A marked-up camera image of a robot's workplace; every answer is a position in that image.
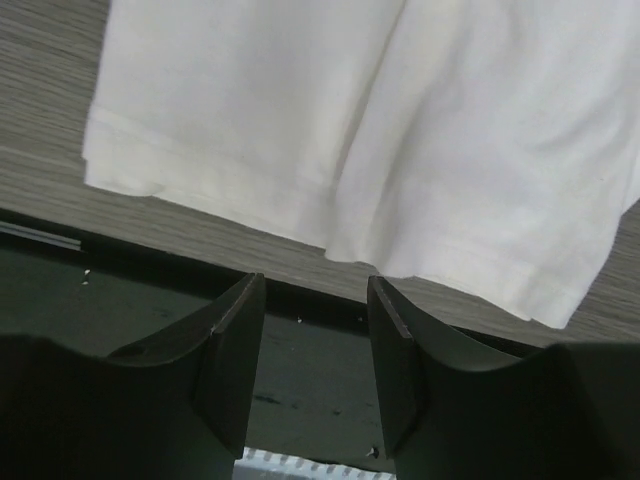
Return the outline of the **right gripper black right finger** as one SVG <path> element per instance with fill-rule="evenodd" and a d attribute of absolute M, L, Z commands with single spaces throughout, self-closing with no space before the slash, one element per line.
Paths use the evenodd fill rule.
<path fill-rule="evenodd" d="M 510 355 L 381 277 L 367 310 L 384 448 L 401 479 L 635 479 L 639 348 Z"/>

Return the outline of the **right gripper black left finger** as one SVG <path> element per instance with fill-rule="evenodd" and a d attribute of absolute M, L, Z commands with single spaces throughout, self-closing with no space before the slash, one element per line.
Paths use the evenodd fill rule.
<path fill-rule="evenodd" d="M 243 455 L 265 317 L 249 274 L 105 357 L 1 339 L 5 479 L 228 479 Z"/>

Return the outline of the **white printed t shirt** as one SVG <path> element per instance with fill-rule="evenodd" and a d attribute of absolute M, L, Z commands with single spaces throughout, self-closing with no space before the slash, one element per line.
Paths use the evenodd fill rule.
<path fill-rule="evenodd" d="M 639 198 L 639 5 L 114 1 L 82 155 L 562 329 Z"/>

